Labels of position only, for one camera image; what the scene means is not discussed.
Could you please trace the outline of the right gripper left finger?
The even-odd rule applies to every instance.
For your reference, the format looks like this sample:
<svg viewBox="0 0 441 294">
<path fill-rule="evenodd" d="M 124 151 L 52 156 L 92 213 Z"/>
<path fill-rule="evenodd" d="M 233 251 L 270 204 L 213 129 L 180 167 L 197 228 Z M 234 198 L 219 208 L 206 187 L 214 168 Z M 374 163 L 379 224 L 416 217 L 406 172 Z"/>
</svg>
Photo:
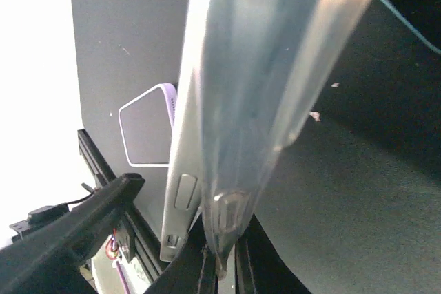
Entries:
<svg viewBox="0 0 441 294">
<path fill-rule="evenodd" d="M 198 294 L 217 292 L 216 259 L 208 248 L 201 218 L 194 223 L 175 259 L 146 292 Z"/>
</svg>

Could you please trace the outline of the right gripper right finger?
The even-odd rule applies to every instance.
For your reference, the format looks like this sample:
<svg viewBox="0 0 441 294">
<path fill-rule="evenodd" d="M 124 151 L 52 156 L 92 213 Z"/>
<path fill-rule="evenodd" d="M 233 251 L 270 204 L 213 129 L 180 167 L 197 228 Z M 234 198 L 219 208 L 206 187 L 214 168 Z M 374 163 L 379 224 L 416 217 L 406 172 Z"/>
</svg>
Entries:
<svg viewBox="0 0 441 294">
<path fill-rule="evenodd" d="M 256 216 L 235 244 L 237 293 L 310 294 L 282 261 Z"/>
</svg>

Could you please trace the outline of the silver bare phone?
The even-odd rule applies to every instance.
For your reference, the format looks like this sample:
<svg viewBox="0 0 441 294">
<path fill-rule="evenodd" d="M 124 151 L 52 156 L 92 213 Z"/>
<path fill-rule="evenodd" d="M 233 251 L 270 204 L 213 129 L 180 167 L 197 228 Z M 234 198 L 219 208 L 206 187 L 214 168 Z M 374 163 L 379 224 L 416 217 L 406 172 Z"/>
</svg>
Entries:
<svg viewBox="0 0 441 294">
<path fill-rule="evenodd" d="M 202 149 L 196 75 L 201 67 L 209 2 L 188 1 L 161 230 L 160 259 L 166 262 L 171 262 L 184 245 L 201 203 Z"/>
</svg>

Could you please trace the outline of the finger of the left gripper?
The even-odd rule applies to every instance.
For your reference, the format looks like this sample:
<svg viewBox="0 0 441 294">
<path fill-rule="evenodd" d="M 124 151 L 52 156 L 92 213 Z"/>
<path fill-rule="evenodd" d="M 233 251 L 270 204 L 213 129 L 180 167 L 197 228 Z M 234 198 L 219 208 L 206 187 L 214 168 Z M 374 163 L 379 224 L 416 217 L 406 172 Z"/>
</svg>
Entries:
<svg viewBox="0 0 441 294">
<path fill-rule="evenodd" d="M 123 174 L 53 223 L 1 250 L 2 293 L 95 293 L 80 267 L 96 254 L 141 190 Z"/>
</svg>

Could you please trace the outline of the clear phone case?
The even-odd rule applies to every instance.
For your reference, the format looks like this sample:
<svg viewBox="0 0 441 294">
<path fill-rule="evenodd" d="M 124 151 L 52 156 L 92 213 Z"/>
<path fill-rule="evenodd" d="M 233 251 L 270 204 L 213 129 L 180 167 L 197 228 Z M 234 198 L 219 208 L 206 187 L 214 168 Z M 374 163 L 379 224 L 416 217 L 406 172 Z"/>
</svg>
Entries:
<svg viewBox="0 0 441 294">
<path fill-rule="evenodd" d="M 209 0 L 198 70 L 203 222 L 219 277 L 370 0 Z"/>
</svg>

